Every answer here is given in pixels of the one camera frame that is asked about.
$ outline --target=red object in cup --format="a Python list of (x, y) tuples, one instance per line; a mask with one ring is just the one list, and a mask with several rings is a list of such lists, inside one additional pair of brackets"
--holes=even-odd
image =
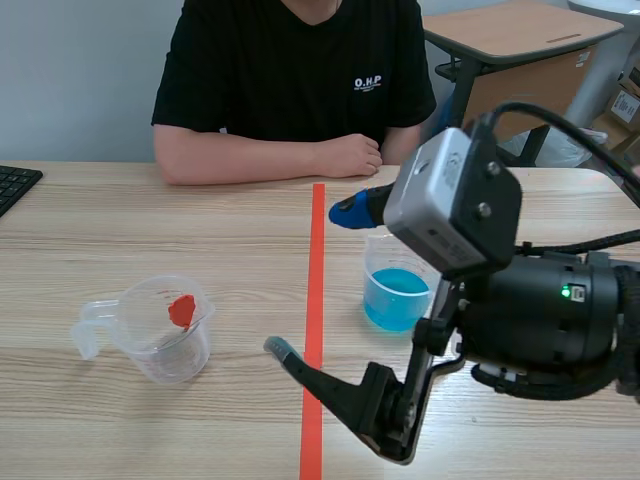
[(188, 330), (195, 311), (196, 301), (193, 295), (183, 295), (169, 305), (169, 318), (176, 327)]

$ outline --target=keyboard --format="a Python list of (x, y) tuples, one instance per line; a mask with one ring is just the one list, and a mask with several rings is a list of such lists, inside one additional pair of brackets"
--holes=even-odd
[(0, 166), (0, 217), (42, 178), (42, 172)]

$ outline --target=black t-shirt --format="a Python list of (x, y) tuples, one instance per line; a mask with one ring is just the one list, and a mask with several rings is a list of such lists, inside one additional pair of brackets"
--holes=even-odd
[(280, 0), (187, 0), (153, 123), (323, 141), (427, 119), (436, 103), (415, 0), (343, 0), (311, 26)]

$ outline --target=measuring cup handle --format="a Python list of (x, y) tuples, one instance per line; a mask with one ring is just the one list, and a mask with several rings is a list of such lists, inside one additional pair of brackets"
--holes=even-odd
[(91, 360), (100, 353), (97, 328), (113, 330), (117, 300), (88, 303), (80, 312), (80, 321), (71, 328), (71, 338), (83, 360)]

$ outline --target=plastic cup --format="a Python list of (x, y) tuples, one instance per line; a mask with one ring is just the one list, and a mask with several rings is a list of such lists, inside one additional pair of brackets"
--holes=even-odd
[[(176, 326), (169, 306), (191, 295), (195, 301), (188, 328)], [(71, 336), (85, 360), (100, 351), (96, 329), (105, 329), (111, 342), (156, 383), (179, 383), (197, 375), (210, 354), (209, 319), (214, 314), (200, 286), (180, 276), (146, 280), (116, 300), (88, 303)]]
[(393, 235), (370, 236), (364, 263), (369, 319), (392, 332), (413, 328), (429, 308), (439, 274)]

